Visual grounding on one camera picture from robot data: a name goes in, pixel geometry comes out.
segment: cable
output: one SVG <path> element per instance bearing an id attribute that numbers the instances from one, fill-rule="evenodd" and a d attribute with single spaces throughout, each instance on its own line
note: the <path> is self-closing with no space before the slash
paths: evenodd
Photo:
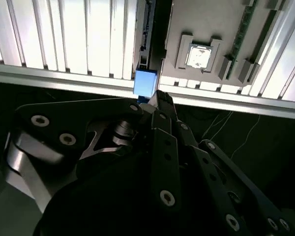
<path id="1" fill-rule="evenodd" d="M 229 114 L 229 116 L 227 117 L 227 119 L 226 119 L 226 121 L 224 122 L 224 124 L 222 125 L 222 127 L 213 135 L 213 137 L 211 138 L 211 140 L 213 140 L 214 139 L 214 137 L 223 129 L 223 127 L 226 125 L 226 123 L 227 123 L 227 121 L 229 120 L 229 118 L 231 118 L 231 116 L 232 116 L 232 114 L 233 114 L 234 112 L 231 112 L 230 114 Z"/>
<path id="2" fill-rule="evenodd" d="M 212 121 L 212 123 L 210 124 L 210 126 L 208 127 L 208 129 L 202 135 L 201 139 L 203 139 L 203 137 L 207 134 L 207 132 L 211 129 L 211 127 L 213 127 L 213 123 L 216 121 L 216 119 L 218 118 L 219 115 L 220 114 L 217 114 L 216 118 Z"/>
<path id="3" fill-rule="evenodd" d="M 217 117 L 220 115 L 220 114 L 218 114 L 217 116 L 216 116 L 216 118 L 214 119 L 214 121 L 211 123 L 211 125 L 209 126 L 209 128 L 204 132 L 204 134 L 202 135 L 202 139 L 203 139 L 203 137 L 208 133 L 208 131 L 212 128 L 212 127 L 214 127 L 214 126 L 216 126 L 216 125 L 218 125 L 219 123 L 221 123 L 223 120 L 225 120 L 229 115 L 231 114 L 231 112 L 229 112 L 225 117 L 223 117 L 219 122 L 217 122 L 215 125 L 213 125 L 213 123 L 216 121 L 216 119 L 217 119 Z"/>
<path id="4" fill-rule="evenodd" d="M 240 145 L 234 152 L 233 152 L 233 154 L 231 155 L 231 160 L 232 160 L 232 158 L 233 158 L 233 156 L 234 156 L 234 154 L 242 147 L 242 146 L 244 146 L 245 144 L 246 144 L 246 142 L 247 142 L 247 140 L 248 140 L 248 137 L 249 137 L 249 135 L 250 135 L 250 133 L 251 133 L 251 131 L 256 127 L 256 125 L 259 123 L 259 121 L 260 121 L 260 115 L 258 116 L 258 120 L 257 120 L 257 122 L 251 127 L 251 129 L 249 130 L 249 132 L 248 132 L 248 134 L 247 134 L 247 137 L 246 137 L 246 140 L 245 140 L 245 142 L 242 144 L 242 145 Z"/>

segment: dark floor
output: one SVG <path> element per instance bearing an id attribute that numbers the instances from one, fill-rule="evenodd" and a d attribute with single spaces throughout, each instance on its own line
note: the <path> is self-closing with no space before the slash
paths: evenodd
<path id="1" fill-rule="evenodd" d="M 13 111 L 18 106 L 29 103 L 98 98 L 105 98 L 105 96 L 0 84 L 0 158 Z M 179 119 L 191 127 L 199 142 L 217 115 L 215 123 L 230 113 L 182 105 L 177 105 L 176 109 Z M 230 157 L 243 144 L 258 118 L 258 115 L 234 112 L 213 141 Z M 224 121 L 210 129 L 204 139 L 211 139 L 222 127 Z M 261 189 L 278 186 L 278 179 L 281 178 L 282 172 L 286 172 L 286 168 L 291 166 L 291 163 L 293 169 L 288 170 L 290 176 L 288 180 L 295 182 L 295 120 L 260 116 L 247 143 L 234 154 L 233 161 Z"/>

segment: slotted metal rail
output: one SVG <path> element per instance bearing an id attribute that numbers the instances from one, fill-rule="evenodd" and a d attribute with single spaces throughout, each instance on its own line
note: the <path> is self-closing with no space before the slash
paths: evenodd
<path id="1" fill-rule="evenodd" d="M 0 82 L 135 98 L 144 10 L 144 0 L 0 0 Z M 251 86 L 161 76 L 159 89 L 180 104 L 295 118 L 295 0 L 275 19 Z"/>

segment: blue block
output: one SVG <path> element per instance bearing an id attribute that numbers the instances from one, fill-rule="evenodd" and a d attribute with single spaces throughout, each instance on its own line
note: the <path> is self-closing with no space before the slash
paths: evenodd
<path id="1" fill-rule="evenodd" d="M 137 70 L 134 77 L 133 94 L 152 97 L 157 81 L 156 71 Z"/>

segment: bolt head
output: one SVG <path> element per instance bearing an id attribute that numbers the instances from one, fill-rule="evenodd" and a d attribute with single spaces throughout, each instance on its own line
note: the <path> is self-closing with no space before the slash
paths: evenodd
<path id="1" fill-rule="evenodd" d="M 215 150 L 215 146 L 212 143 L 207 143 L 208 147 L 212 150 Z"/>
<path id="2" fill-rule="evenodd" d="M 62 144 L 67 146 L 74 145 L 77 142 L 76 138 L 72 134 L 61 134 L 59 136 L 59 140 Z"/>
<path id="3" fill-rule="evenodd" d="M 269 222 L 269 224 L 271 225 L 271 227 L 274 229 L 274 230 L 279 230 L 279 228 L 277 227 L 276 223 L 271 219 L 271 218 L 268 218 L 267 221 Z"/>
<path id="4" fill-rule="evenodd" d="M 46 127 L 49 125 L 49 120 L 45 116 L 35 115 L 32 116 L 30 120 L 33 125 L 38 127 Z"/>
<path id="5" fill-rule="evenodd" d="M 130 105 L 130 108 L 131 108 L 133 111 L 137 111 L 137 110 L 138 110 L 137 106 L 135 106 L 135 105 Z"/>
<path id="6" fill-rule="evenodd" d="M 240 226 L 239 226 L 239 223 L 238 221 L 236 220 L 235 217 L 233 217 L 232 215 L 230 214 L 227 214 L 226 217 L 226 222 L 227 224 L 234 230 L 234 231 L 238 231 L 240 229 Z"/>
<path id="7" fill-rule="evenodd" d="M 163 114 L 160 114 L 159 116 L 162 117 L 163 119 L 166 119 L 166 116 L 164 116 Z"/>
<path id="8" fill-rule="evenodd" d="M 161 198 L 162 202 L 168 207 L 172 207 L 175 204 L 174 196 L 172 195 L 171 192 L 169 192 L 167 190 L 161 191 L 160 198 Z"/>
<path id="9" fill-rule="evenodd" d="M 188 126 L 185 125 L 184 123 L 180 124 L 180 126 L 181 126 L 184 130 L 188 130 Z"/>
<path id="10" fill-rule="evenodd" d="M 283 225 L 284 229 L 286 229 L 287 231 L 291 230 L 289 224 L 285 220 L 280 219 L 280 223 Z"/>

